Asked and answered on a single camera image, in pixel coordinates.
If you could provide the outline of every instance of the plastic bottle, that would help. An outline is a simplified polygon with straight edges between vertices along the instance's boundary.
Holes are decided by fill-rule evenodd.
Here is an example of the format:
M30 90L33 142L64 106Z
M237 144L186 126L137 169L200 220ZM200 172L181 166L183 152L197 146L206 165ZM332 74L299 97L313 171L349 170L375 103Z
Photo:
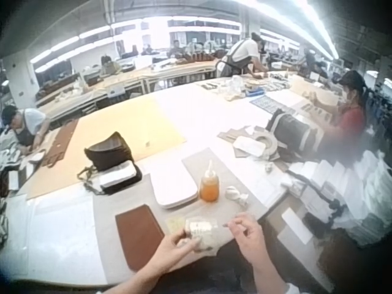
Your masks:
M214 202L219 197L219 178L213 170L213 162L210 160L208 169L200 183L199 196L207 202Z

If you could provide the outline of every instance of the ceiling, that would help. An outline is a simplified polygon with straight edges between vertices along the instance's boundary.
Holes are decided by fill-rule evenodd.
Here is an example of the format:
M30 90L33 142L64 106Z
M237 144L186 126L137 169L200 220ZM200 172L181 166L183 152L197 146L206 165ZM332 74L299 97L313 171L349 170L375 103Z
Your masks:
M330 52L320 33L295 5L295 0L259 2L274 7L301 26ZM340 56L374 62L380 54L392 54L392 27L383 24L385 12L375 18L364 17L375 10L361 6L362 2L366 1L308 0L323 21ZM134 18L198 15L239 20L239 4L231 0L3 0L1 5L5 7L0 7L0 19L4 20L0 57L25 48L34 57L81 32ZM304 42L295 32L266 15L260 15L260 24L270 31Z

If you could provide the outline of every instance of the white shirt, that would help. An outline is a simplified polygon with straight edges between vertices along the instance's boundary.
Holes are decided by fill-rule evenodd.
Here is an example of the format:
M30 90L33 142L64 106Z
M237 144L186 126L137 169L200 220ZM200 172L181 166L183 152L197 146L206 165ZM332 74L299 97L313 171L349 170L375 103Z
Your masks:
M240 44L241 44L241 46L233 54L233 52L237 49L237 47ZM256 57L257 59L260 59L260 53L258 52L257 43L255 41L253 41L252 39L246 39L244 42L243 42L243 40L238 41L237 43L235 43L231 47L231 49L228 51L227 55L232 55L232 58L233 58L234 62L243 60L243 59L245 59L247 57ZM222 60L223 61L227 61L227 56L224 56L222 58ZM222 71L224 66L225 66L225 64L220 62L218 64L217 69Z
M35 108L26 108L21 111L21 114L24 115L24 121L26 121L26 127L29 130L31 135L35 135L41 128L41 125L45 118L47 118L45 113L42 113L38 109Z

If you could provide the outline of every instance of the small plastic bag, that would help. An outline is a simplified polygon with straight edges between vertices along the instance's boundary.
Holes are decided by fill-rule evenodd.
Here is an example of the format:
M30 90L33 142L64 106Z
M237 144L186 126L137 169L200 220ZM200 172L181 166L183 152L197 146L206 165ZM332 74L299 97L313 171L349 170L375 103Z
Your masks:
M190 217L185 221L185 232L188 238L200 238L197 252L206 252L207 255L216 255L219 249L219 227L216 219L201 216Z

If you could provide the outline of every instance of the apron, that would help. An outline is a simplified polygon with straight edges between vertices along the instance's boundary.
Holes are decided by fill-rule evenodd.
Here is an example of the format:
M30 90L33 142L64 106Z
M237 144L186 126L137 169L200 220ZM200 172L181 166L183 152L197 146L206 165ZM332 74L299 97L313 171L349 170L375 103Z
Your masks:
M34 135L30 133L29 129L27 128L25 112L23 112L23 123L24 129L18 134L15 132L20 145L23 146L31 146L34 142Z
M241 75L244 68L247 67L247 65L251 62L252 58L250 56L239 60L239 61L234 61L233 60L233 55L237 52L237 50L242 46L242 44L245 42L245 40L243 40L238 46L237 48L235 48L235 50L233 51L233 53L226 55L227 60L223 61L220 60L216 66L218 66L218 64L220 62L224 63L225 66L222 69L222 71L219 71L218 69L216 70L216 77L217 78L223 78L223 77L232 77L234 75Z

